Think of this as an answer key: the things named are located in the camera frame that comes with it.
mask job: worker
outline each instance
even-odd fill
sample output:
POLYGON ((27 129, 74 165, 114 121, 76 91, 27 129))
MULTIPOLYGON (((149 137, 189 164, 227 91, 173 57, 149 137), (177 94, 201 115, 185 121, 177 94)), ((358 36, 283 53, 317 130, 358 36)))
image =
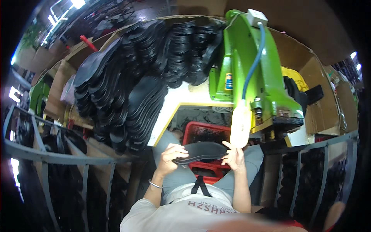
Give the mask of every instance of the worker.
POLYGON ((176 131, 172 133, 166 130, 153 148, 157 169, 149 180, 150 185, 144 197, 132 206, 122 220, 121 232, 200 231, 197 222, 203 216, 232 216, 233 213, 252 212, 249 185, 263 162, 260 146, 249 146, 242 151, 223 141, 229 150, 223 157, 222 165, 228 164, 231 171, 213 185, 205 185, 202 178, 196 180, 189 167, 173 162, 175 158, 188 156, 188 152, 179 144, 181 135, 176 137, 174 134, 176 131), (160 206, 162 190, 164 205, 160 206))

